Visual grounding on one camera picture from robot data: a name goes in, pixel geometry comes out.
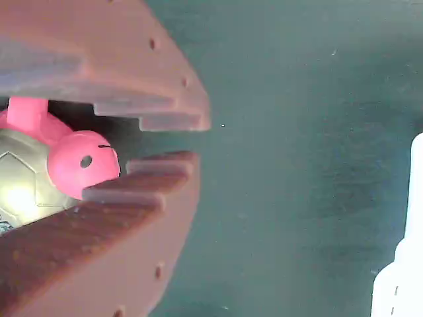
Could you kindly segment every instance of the small hole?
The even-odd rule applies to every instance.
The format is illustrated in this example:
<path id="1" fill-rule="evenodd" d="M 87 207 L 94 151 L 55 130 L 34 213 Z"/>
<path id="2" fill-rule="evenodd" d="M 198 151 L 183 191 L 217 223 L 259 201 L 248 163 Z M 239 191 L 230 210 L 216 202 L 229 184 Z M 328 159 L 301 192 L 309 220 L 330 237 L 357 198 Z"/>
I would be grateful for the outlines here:
<path id="1" fill-rule="evenodd" d="M 163 262 L 160 262 L 159 264 L 157 264 L 156 270 L 154 271 L 154 277 L 156 279 L 162 278 L 164 266 L 165 266 L 165 264 Z"/>
<path id="2" fill-rule="evenodd" d="M 91 165 L 92 162 L 93 162 L 93 158 L 87 155 L 81 160 L 81 167 L 87 168 L 88 166 Z"/>
<path id="3" fill-rule="evenodd" d="M 152 51 L 154 51 L 157 48 L 157 43 L 154 40 L 154 38 L 150 38 L 149 45 Z"/>
<path id="4" fill-rule="evenodd" d="M 114 312 L 113 317 L 124 317 L 124 311 L 122 309 L 118 309 L 117 311 Z"/>
<path id="5" fill-rule="evenodd" d="M 186 78 L 186 77 L 184 77 L 184 78 L 182 78 L 182 85 L 183 85 L 183 87 L 188 87 L 188 85 L 189 85 L 189 82 L 188 82 L 188 79 Z"/>

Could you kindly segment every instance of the pink turtle leg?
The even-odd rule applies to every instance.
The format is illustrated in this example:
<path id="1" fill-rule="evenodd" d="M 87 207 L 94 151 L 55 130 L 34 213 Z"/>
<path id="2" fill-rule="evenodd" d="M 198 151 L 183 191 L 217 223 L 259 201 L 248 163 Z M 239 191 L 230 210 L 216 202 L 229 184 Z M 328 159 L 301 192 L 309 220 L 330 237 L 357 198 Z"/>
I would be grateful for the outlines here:
<path id="1" fill-rule="evenodd" d="M 47 109 L 46 99 L 12 97 L 7 108 L 7 126 L 27 135 L 37 135 L 41 121 L 47 115 Z"/>

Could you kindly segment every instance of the brown plastic jaw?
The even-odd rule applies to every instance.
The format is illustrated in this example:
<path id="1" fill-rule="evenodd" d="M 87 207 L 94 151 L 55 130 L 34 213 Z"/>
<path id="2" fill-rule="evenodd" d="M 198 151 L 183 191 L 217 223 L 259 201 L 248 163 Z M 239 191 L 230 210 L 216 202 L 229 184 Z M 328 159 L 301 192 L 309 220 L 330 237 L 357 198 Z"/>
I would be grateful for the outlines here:
<path id="1" fill-rule="evenodd" d="M 87 102 L 142 130 L 210 127 L 201 82 L 140 0 L 2 0 L 0 95 Z"/>
<path id="2" fill-rule="evenodd" d="M 195 214 L 198 164 L 188 152 L 132 161 L 78 206 L 0 238 L 0 316 L 148 315 Z"/>

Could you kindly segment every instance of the plastic toy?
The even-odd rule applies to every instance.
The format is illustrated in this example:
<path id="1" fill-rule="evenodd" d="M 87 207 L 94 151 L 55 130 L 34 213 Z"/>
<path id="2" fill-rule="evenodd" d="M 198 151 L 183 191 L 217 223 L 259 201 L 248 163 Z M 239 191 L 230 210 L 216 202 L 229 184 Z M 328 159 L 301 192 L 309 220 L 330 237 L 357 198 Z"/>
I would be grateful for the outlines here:
<path id="1" fill-rule="evenodd" d="M 206 91 L 142 0 L 2 0 L 0 52 L 1 96 L 86 102 L 142 130 L 210 128 Z M 0 316 L 146 317 L 190 229 L 198 161 L 133 160 L 76 207 L 6 232 Z"/>
<path id="2" fill-rule="evenodd" d="M 2 231 L 71 207 L 84 188 L 119 176 L 105 138 L 73 132 L 47 107 L 44 99 L 14 97 L 0 113 Z"/>
<path id="3" fill-rule="evenodd" d="M 423 133 L 411 146 L 410 186 L 404 238 L 395 259 L 377 275 L 373 286 L 371 317 L 421 317 L 423 284 Z"/>

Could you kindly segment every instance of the pink turtle head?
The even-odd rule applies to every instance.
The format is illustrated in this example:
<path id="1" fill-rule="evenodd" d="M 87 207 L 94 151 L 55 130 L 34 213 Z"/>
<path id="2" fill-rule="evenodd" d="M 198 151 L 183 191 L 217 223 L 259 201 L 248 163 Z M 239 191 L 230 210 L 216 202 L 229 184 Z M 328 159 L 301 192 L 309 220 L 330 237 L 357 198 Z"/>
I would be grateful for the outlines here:
<path id="1" fill-rule="evenodd" d="M 58 190 L 82 199 L 84 188 L 119 177 L 118 156 L 93 131 L 76 131 L 50 149 L 48 174 Z"/>

